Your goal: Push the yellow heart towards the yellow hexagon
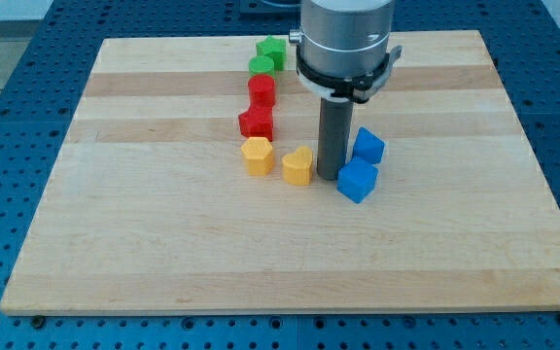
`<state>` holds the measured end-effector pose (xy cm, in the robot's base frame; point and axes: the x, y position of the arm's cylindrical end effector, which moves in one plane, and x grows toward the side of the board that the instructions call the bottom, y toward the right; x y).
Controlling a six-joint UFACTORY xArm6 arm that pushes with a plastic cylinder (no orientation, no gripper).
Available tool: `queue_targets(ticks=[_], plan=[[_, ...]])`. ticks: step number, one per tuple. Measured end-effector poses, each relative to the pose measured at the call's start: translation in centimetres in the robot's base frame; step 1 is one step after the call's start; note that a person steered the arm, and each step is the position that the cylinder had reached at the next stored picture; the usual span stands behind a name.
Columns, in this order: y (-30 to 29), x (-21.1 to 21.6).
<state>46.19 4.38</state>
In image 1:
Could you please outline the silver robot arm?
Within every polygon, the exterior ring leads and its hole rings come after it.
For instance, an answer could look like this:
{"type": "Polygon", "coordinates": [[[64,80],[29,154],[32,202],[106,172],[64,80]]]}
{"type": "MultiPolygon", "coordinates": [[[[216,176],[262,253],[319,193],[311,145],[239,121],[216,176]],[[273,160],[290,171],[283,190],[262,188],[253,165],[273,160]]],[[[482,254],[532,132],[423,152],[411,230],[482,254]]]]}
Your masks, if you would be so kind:
{"type": "Polygon", "coordinates": [[[389,80],[403,48],[388,47],[395,0],[305,0],[296,47],[303,86],[335,103],[364,104],[389,80]]]}

